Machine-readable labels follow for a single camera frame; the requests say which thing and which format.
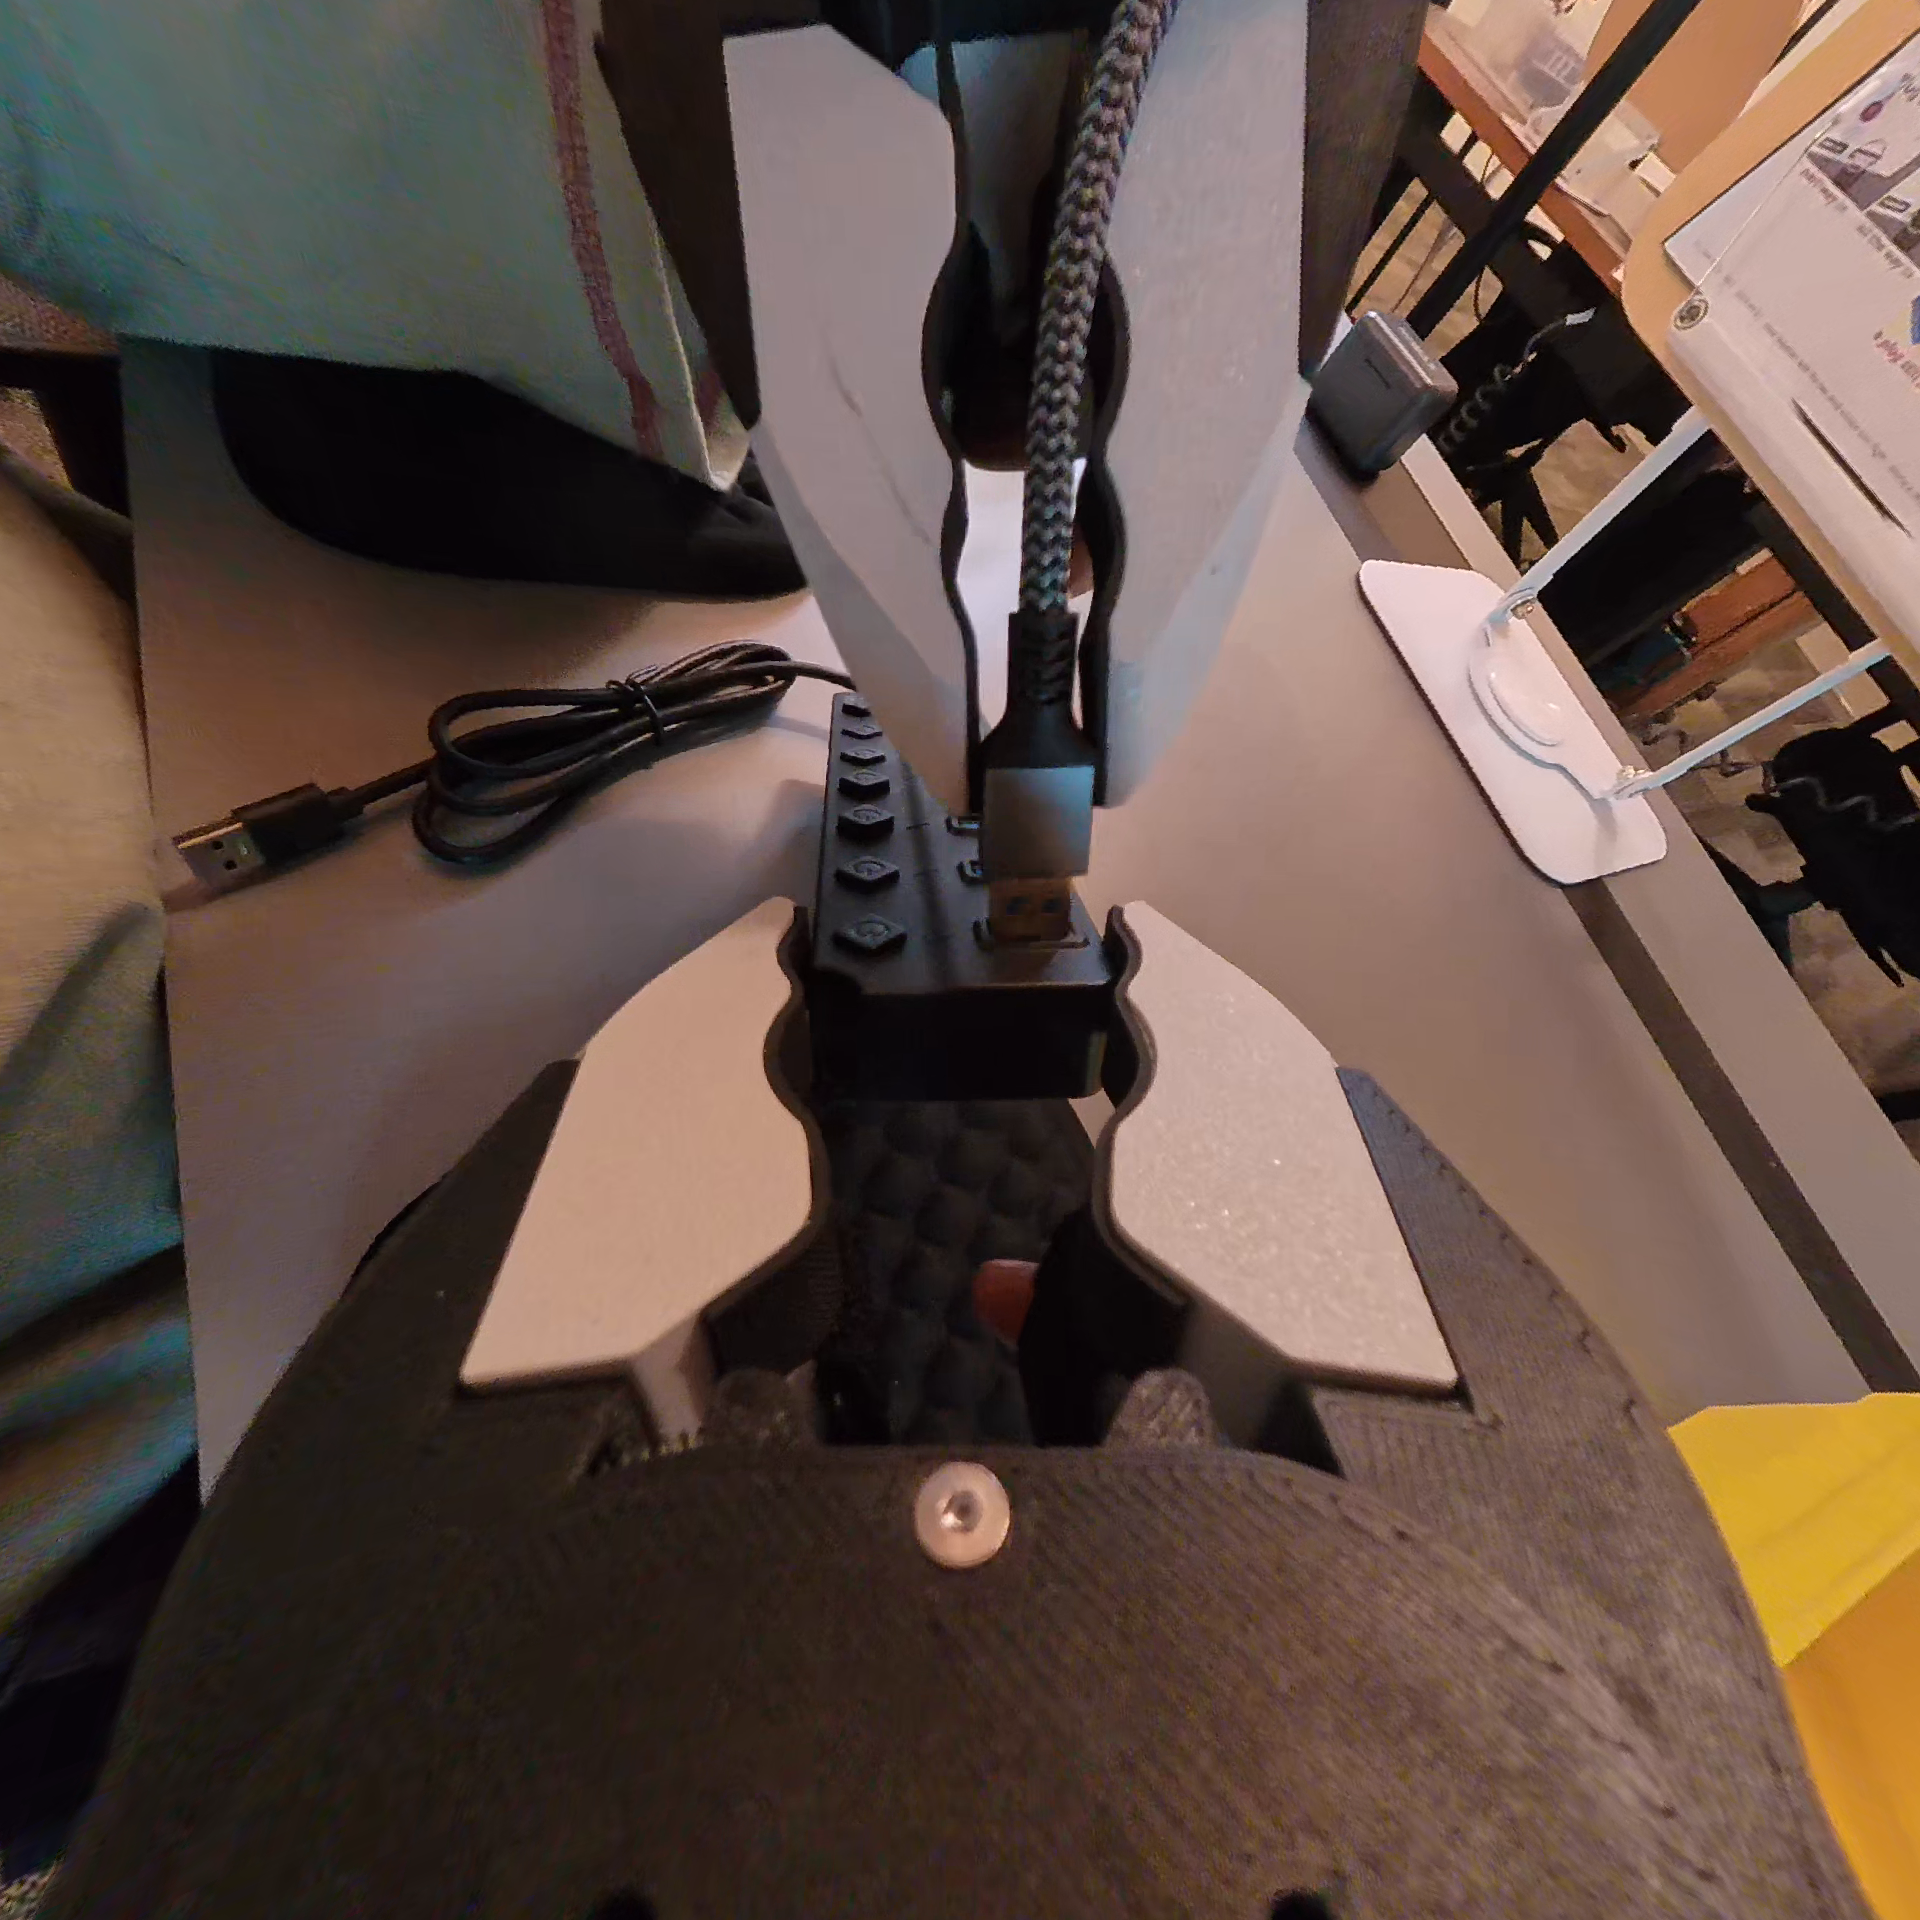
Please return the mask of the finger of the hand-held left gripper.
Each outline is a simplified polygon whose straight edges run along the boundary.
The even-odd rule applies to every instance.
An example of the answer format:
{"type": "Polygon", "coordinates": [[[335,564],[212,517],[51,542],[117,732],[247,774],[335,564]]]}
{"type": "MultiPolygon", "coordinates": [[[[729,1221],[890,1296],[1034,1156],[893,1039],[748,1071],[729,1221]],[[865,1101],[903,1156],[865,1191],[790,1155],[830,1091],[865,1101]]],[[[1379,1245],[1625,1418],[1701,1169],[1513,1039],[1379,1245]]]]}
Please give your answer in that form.
{"type": "Polygon", "coordinates": [[[1121,554],[1088,630],[1107,650],[1097,804],[1129,804],[1190,724],[1304,421],[1304,118],[1304,0],[1176,10],[1107,228],[1121,395],[1092,475],[1121,554]]]}
{"type": "Polygon", "coordinates": [[[753,460],[824,622],[934,793],[971,786],[963,498],[925,371],[958,239],[936,103],[830,25],[725,44],[760,364],[753,460]]]}

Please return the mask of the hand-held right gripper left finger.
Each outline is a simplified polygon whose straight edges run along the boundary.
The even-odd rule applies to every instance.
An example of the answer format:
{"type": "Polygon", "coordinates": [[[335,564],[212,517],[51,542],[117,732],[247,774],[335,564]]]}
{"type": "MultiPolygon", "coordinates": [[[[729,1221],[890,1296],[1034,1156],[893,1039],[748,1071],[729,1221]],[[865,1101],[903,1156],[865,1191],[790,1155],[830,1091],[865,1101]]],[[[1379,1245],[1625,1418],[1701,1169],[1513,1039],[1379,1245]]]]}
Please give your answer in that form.
{"type": "Polygon", "coordinates": [[[834,1315],[828,1142],[781,1045],[803,916],[767,898],[582,1045],[462,1364],[469,1394],[629,1382],[652,1439],[729,1372],[803,1367],[834,1315]]]}

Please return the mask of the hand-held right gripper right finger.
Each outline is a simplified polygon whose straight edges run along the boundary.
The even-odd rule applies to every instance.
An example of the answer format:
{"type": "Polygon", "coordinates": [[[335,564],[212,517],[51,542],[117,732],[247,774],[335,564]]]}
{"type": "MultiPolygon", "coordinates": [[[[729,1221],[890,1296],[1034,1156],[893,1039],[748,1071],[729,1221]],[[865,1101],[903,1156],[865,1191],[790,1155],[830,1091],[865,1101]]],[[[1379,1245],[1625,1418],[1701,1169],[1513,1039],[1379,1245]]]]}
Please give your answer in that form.
{"type": "Polygon", "coordinates": [[[1452,1395],[1452,1345],[1332,1052],[1158,907],[1117,907],[1111,934],[1141,1063],[1097,1147],[1097,1221],[1170,1287],[1170,1364],[1211,1395],[1452,1395]]]}

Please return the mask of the black usb hub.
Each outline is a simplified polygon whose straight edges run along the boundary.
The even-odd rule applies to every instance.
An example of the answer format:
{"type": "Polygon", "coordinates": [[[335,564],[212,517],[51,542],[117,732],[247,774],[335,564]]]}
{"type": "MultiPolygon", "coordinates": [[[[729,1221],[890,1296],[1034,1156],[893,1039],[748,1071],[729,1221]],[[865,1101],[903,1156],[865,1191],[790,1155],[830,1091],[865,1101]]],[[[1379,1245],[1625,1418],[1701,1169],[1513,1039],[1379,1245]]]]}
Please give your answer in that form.
{"type": "Polygon", "coordinates": [[[861,1100],[1088,1100],[1117,1019],[1088,902],[1056,944],[998,942],[977,822],[853,689],[830,703],[803,1010],[819,1076],[861,1100]]]}

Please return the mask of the small grey box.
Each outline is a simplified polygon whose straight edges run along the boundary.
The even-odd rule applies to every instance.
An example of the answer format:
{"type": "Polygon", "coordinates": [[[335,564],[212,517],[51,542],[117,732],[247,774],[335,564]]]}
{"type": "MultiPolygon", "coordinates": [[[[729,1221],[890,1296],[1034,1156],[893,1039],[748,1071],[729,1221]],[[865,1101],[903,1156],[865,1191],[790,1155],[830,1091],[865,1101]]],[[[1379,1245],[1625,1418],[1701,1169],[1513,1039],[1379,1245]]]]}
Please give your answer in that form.
{"type": "Polygon", "coordinates": [[[1374,481],[1459,398],[1452,371],[1393,309],[1345,320],[1324,353],[1308,415],[1356,481],[1374,481]]]}

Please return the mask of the wooden backing board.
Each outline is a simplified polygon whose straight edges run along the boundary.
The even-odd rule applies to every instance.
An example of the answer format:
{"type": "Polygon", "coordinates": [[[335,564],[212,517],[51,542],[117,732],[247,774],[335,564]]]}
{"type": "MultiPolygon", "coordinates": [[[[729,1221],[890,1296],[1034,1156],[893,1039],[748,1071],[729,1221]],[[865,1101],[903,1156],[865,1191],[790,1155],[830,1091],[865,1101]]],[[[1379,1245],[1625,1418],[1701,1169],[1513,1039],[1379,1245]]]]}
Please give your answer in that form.
{"type": "MultiPolygon", "coordinates": [[[[1783,76],[1768,81],[1749,108],[1676,174],[1676,182],[1655,202],[1642,233],[1630,242],[1624,304],[1625,320],[1680,386],[1689,410],[1707,415],[1707,431],[1745,469],[1764,498],[1790,518],[1790,526],[1809,544],[1820,564],[1834,578],[1850,605],[1876,633],[1876,616],[1891,614],[1896,592],[1866,578],[1866,531],[1838,531],[1838,505],[1813,502],[1813,454],[1790,445],[1775,432],[1754,444],[1736,415],[1727,415],[1710,392],[1673,353],[1673,314],[1689,296],[1689,280],[1669,263],[1669,239],[1689,224],[1727,187],[1749,180],[1768,159],[1775,159],[1792,136],[1809,132],[1845,93],[1853,93],[1901,44],[1920,31],[1920,10],[1914,0],[1858,4],[1838,25],[1809,44],[1783,76]]],[[[1896,663],[1915,676],[1920,657],[1896,644],[1896,663]]]]}

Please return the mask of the black textured wrist pad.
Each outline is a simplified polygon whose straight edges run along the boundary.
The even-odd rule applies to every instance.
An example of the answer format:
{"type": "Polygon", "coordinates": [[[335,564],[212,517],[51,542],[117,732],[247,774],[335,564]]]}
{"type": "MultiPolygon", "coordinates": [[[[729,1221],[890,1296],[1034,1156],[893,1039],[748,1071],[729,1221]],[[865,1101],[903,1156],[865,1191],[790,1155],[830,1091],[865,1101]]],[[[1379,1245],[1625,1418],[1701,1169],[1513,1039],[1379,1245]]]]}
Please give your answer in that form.
{"type": "Polygon", "coordinates": [[[205,364],[247,495],[335,554],[694,605],[803,592],[760,469],[715,488],[462,371],[252,347],[205,364]]]}

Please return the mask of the white sheet stand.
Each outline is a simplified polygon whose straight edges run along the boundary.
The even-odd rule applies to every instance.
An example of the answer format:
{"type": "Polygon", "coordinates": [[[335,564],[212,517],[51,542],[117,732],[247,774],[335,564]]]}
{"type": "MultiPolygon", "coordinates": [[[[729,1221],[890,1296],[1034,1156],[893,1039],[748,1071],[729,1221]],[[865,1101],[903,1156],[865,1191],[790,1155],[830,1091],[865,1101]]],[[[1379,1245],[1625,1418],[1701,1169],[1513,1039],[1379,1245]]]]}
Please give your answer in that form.
{"type": "Polygon", "coordinates": [[[1874,644],[1853,663],[1822,671],[1792,700],[1775,700],[1760,719],[1717,732],[1666,772],[1625,768],[1545,650],[1534,614],[1542,592],[1702,444],[1707,415],[1686,410],[1669,438],[1513,588],[1459,564],[1358,564],[1370,616],[1452,736],[1484,801],[1514,850],[1554,884],[1586,884],[1666,858],[1669,833],[1652,804],[1655,786],[1866,667],[1896,659],[1896,644],[1915,647],[1915,542],[1896,531],[1838,474],[1834,454],[1820,445],[1813,469],[1807,469],[1813,502],[1838,505],[1838,531],[1866,531],[1866,578],[1896,592],[1874,644]]]}

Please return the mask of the yellow plastic bin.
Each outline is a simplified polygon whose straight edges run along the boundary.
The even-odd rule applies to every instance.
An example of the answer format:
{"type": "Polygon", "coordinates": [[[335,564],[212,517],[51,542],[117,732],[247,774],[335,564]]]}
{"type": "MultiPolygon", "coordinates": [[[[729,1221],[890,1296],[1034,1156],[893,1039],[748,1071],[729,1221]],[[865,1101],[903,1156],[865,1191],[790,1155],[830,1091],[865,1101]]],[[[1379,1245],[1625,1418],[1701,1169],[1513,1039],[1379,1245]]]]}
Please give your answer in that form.
{"type": "Polygon", "coordinates": [[[1710,1406],[1669,1432],[1760,1609],[1874,1915],[1920,1910],[1920,1395],[1710,1406]]]}

